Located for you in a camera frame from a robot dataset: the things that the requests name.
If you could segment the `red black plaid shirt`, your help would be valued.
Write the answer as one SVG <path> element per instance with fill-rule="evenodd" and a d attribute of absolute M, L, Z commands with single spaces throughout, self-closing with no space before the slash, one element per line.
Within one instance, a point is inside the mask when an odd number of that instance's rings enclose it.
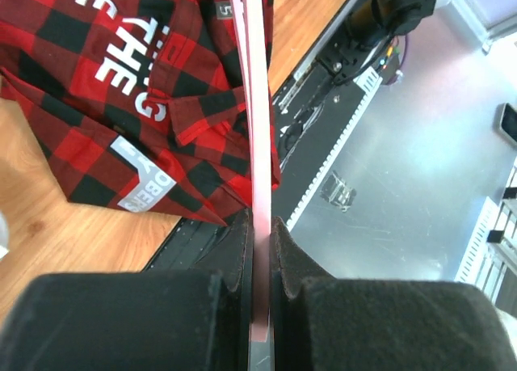
<path fill-rule="evenodd" d="M 1 0 L 1 75 L 68 201 L 221 226 L 250 206 L 230 0 Z"/>

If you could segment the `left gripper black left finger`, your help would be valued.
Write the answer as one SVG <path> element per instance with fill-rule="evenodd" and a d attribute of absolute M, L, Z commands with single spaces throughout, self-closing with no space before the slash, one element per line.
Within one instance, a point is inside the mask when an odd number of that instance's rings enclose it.
<path fill-rule="evenodd" d="M 187 269 L 50 273 L 1 329 L 4 370 L 245 370 L 250 215 Z"/>

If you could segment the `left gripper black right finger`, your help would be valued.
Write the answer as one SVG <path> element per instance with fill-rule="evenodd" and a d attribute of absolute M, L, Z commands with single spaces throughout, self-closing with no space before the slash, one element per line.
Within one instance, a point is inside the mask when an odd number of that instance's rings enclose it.
<path fill-rule="evenodd" d="M 270 241 L 275 370 L 512 370 L 496 309 L 459 282 L 339 279 L 284 222 Z"/>

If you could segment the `pink plastic hanger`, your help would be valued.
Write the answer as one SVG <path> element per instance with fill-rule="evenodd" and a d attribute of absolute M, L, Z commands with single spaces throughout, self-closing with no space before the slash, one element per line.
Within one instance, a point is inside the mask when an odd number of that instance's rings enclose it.
<path fill-rule="evenodd" d="M 250 139 L 252 222 L 252 320 L 250 339 L 265 342 L 269 323 L 271 235 L 271 120 L 263 0 L 230 0 L 246 98 Z"/>

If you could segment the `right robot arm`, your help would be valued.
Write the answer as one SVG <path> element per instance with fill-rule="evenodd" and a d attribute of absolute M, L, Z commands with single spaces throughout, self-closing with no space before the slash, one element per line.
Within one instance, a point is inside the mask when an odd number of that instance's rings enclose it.
<path fill-rule="evenodd" d="M 346 18 L 347 35 L 372 48 L 386 37 L 414 30 L 435 9 L 436 0 L 366 0 Z"/>

